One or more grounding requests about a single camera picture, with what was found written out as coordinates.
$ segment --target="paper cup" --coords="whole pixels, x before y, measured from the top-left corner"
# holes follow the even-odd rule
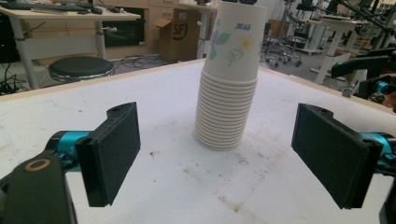
[[[207,123],[206,120],[201,119],[199,116],[196,116],[195,122],[201,124],[203,129],[209,130],[211,133],[218,133],[223,135],[239,134],[242,133],[245,129],[245,126],[240,127],[239,129],[227,129],[227,128],[216,127],[211,125],[210,123]]]
[[[211,133],[211,132],[207,132],[205,129],[202,129],[199,125],[195,126],[195,131],[198,132],[204,139],[213,142],[229,143],[229,144],[241,138],[242,135],[241,133],[236,135],[222,135],[222,134]]]
[[[241,120],[244,119],[245,117],[248,116],[248,111],[246,113],[243,114],[238,114],[238,115],[227,115],[227,114],[223,114],[220,112],[216,112],[213,111],[209,108],[206,108],[204,105],[201,104],[201,106],[198,106],[198,109],[200,109],[201,111],[203,111],[204,113],[206,113],[208,116],[213,116],[214,119],[219,119],[219,120],[224,120],[227,121],[229,119],[232,120]]]
[[[252,81],[230,81],[230,80],[220,79],[220,78],[211,76],[204,69],[202,69],[201,75],[211,79],[212,81],[215,81],[215,82],[218,82],[218,83],[221,83],[224,85],[228,85],[228,86],[235,86],[235,87],[252,86],[252,85],[255,85],[258,81],[257,78]]]
[[[206,82],[208,85],[211,85],[215,88],[223,89],[226,91],[251,91],[256,88],[256,82],[254,82],[252,85],[249,85],[249,86],[236,86],[236,85],[232,86],[232,85],[227,85],[227,84],[223,84],[223,83],[214,81],[213,79],[208,78],[208,76],[206,76],[206,75],[201,75],[201,82]]]
[[[202,95],[202,97],[208,99],[210,102],[213,102],[218,105],[230,105],[230,106],[251,105],[251,101],[253,100],[253,98],[243,98],[244,100],[228,102],[221,100],[216,95],[213,95],[210,92],[200,91],[199,94]]]
[[[267,8],[220,1],[204,70],[229,81],[257,78]]]
[[[233,98],[235,100],[238,99],[246,99],[249,97],[253,97],[254,96],[254,91],[250,92],[250,93],[227,93],[227,92],[221,92],[219,90],[217,90],[217,88],[210,86],[210,84],[205,83],[205,82],[201,82],[200,85],[200,89],[204,89],[206,92],[210,92],[211,94],[217,95],[217,96],[222,96],[225,98]]]
[[[245,111],[246,109],[250,108],[250,105],[219,105],[206,99],[202,94],[198,96],[198,101],[203,102],[209,108],[216,108],[221,111],[235,111],[240,113],[240,111]]]
[[[228,109],[223,109],[223,108],[216,108],[212,106],[211,104],[208,104],[205,101],[202,101],[200,98],[198,98],[198,106],[203,105],[204,107],[216,111],[217,113],[220,114],[225,114],[225,115],[235,115],[235,116],[240,116],[241,114],[245,114],[249,111],[250,106],[244,108],[244,109],[237,109],[237,110],[228,110]]]
[[[209,149],[214,149],[214,150],[231,150],[236,148],[239,145],[240,139],[235,141],[232,144],[228,145],[218,145],[214,142],[207,141],[206,139],[203,139],[197,132],[195,132],[195,139],[197,142],[199,142],[203,147],[209,148]]]
[[[202,141],[204,141],[206,144],[208,144],[208,145],[214,145],[214,146],[216,146],[216,147],[233,146],[233,145],[235,145],[236,143],[238,143],[238,142],[240,141],[241,137],[242,137],[242,136],[239,136],[239,137],[233,139],[232,141],[224,141],[224,142],[222,142],[222,141],[214,141],[214,140],[211,140],[211,139],[205,137],[204,135],[202,135],[198,130],[195,130],[195,134],[198,135],[199,138],[200,138]]]
[[[244,127],[246,124],[245,120],[221,121],[218,119],[213,119],[207,116],[206,114],[202,113],[201,111],[197,111],[196,116],[198,116],[201,120],[207,121],[208,123],[207,126],[218,127],[229,130],[240,129],[241,127]]]
[[[245,121],[246,118],[248,117],[248,114],[246,114],[246,115],[243,115],[243,116],[241,116],[241,117],[239,117],[237,119],[229,119],[229,118],[222,117],[220,114],[216,114],[216,115],[211,114],[211,113],[205,111],[202,107],[198,107],[198,110],[199,110],[199,112],[201,114],[205,115],[206,118],[215,119],[215,120],[218,120],[220,122],[229,122],[230,124],[231,123],[237,123],[237,122],[240,122],[240,121]]]
[[[220,116],[222,118],[226,118],[226,119],[239,119],[241,117],[244,117],[248,114],[249,109],[240,111],[237,114],[227,114],[228,111],[223,111],[223,110],[214,110],[213,108],[209,108],[207,107],[205,104],[201,104],[201,102],[198,104],[199,108],[203,109],[206,113],[212,114],[212,115],[217,115]]]
[[[225,125],[225,126],[236,126],[236,125],[243,125],[246,123],[246,118],[248,116],[244,116],[241,119],[222,119],[217,116],[213,116],[209,113],[206,113],[203,111],[201,108],[198,108],[197,113],[205,120],[208,120],[212,124],[218,124],[218,125]]]
[[[230,138],[230,137],[234,138],[235,136],[238,136],[241,133],[243,133],[240,131],[234,132],[234,133],[223,133],[223,132],[214,131],[214,130],[211,130],[211,129],[205,127],[200,121],[197,121],[195,126],[196,126],[196,128],[199,128],[200,130],[205,131],[206,134],[209,134],[211,136],[218,136],[220,139]]]

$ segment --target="floor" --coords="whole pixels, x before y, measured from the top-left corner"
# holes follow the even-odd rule
[[[294,75],[310,81],[315,81],[317,73],[311,72],[311,68],[316,68],[316,69],[320,68],[321,62],[323,61],[325,56],[324,53],[307,55],[306,53],[302,52],[300,55],[302,57],[302,64],[298,67],[295,66],[295,63],[293,61],[287,64],[280,63],[278,67],[275,67],[267,63],[265,60],[261,60],[260,65],[276,70],[277,72],[283,74]],[[115,64],[116,67],[115,74],[122,74],[140,69],[148,69],[151,67],[162,66],[167,64],[166,62],[160,60],[158,58],[158,55],[124,58],[121,60],[113,60],[112,62]],[[39,86],[41,88],[47,88],[54,85],[63,84],[53,80],[49,76],[48,68],[42,64],[35,63],[35,71],[38,77]],[[26,84],[26,76],[24,75],[24,71],[21,66],[21,63],[12,63],[9,67],[8,64],[2,63],[2,66],[0,67],[0,74],[1,75],[7,74],[7,79],[8,79],[7,83],[8,85],[11,86],[11,88],[16,86],[19,89],[19,91],[28,90],[27,88],[28,85]],[[326,77],[322,85],[340,91],[347,87],[347,82]]]

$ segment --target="black stool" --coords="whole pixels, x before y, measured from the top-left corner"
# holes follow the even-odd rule
[[[49,75],[62,82],[75,82],[114,74],[114,64],[101,58],[77,56],[63,58],[49,66]]]
[[[295,52],[296,45],[297,44],[304,44],[306,42],[306,39],[303,37],[299,37],[297,35],[291,35],[288,37],[288,41],[291,43],[291,45],[287,45],[290,50],[289,51],[283,51],[282,52],[282,60],[283,63],[286,64],[287,62],[291,62],[291,59],[296,59],[296,67],[300,66],[303,62],[301,61],[301,56]]]

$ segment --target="cable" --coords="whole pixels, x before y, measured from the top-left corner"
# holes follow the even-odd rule
[[[35,63],[37,63],[38,65],[40,65],[40,66],[42,66],[42,67],[45,67],[46,70],[49,71],[49,68],[48,68],[46,65],[44,65],[44,64],[42,64],[42,63],[39,63],[39,62],[35,62]],[[44,75],[43,78],[41,78],[40,82],[38,82],[38,85],[39,85],[39,86],[42,85],[42,84],[44,83],[44,81],[46,80],[46,78],[47,78],[47,76],[48,76],[49,74],[50,74],[50,72],[47,72],[46,75]]]
[[[27,35],[27,34],[31,33],[33,30],[39,28],[40,26],[44,25],[45,23],[46,23],[46,21],[41,22],[39,25],[37,25],[37,27],[32,28],[32,29],[26,31],[25,33],[23,33],[23,35]]]
[[[199,48],[205,43],[206,39],[199,38],[198,40],[201,40],[201,42],[200,42],[199,45],[198,45],[197,53],[198,53]]]
[[[114,64],[118,65],[115,67],[117,70],[120,66],[125,66],[128,68],[135,68],[135,69],[149,69],[152,65],[155,64],[156,66],[158,65],[166,65],[168,64],[167,62],[161,60],[158,56],[137,56],[137,57],[125,57],[121,59],[118,62],[114,62]]]
[[[0,46],[0,53],[7,61],[7,67],[4,67],[4,65],[2,64],[2,66],[6,69],[6,71],[4,73],[4,80],[0,81],[0,95],[15,93],[19,90],[19,88],[17,87],[17,83],[20,83],[20,80],[17,79],[17,75],[13,75],[11,72],[9,72],[9,67],[11,66],[11,62],[8,56],[4,53],[3,48],[1,46]]]

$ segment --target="white table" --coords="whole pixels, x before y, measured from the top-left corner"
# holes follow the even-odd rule
[[[353,44],[355,43],[356,39],[358,38],[358,34],[355,31],[356,25],[361,24],[360,21],[342,21],[330,18],[323,18],[320,25],[322,26],[329,26],[335,32],[334,37],[332,38],[332,43],[329,46],[329,49],[326,52],[326,57],[323,60],[320,69],[311,69],[313,72],[317,72],[317,78],[315,82],[318,84],[322,84],[324,78],[327,75],[327,71],[331,69],[331,67],[340,62],[346,62],[349,60],[350,51],[352,50]],[[352,34],[350,35],[345,49],[344,54],[334,57],[334,53],[337,50],[337,47],[342,39],[344,33],[351,31]]]
[[[102,15],[79,15],[67,12],[67,15],[37,13],[29,10],[10,10],[0,7],[0,13],[9,16],[15,41],[21,55],[26,76],[31,89],[38,89],[32,60],[98,51],[99,57],[106,58],[105,38],[102,21],[134,21],[139,15],[111,13],[104,11]],[[94,35],[56,36],[47,38],[26,38],[23,24],[29,21],[94,21]]]
[[[390,109],[261,68],[241,144],[215,151],[193,137],[203,60],[0,97],[0,176],[60,130],[93,130],[137,102],[142,147],[112,206],[90,208],[67,179],[81,224],[379,223],[392,182],[375,175],[362,209],[340,210],[290,147],[297,104],[325,107],[357,132],[396,135]]]

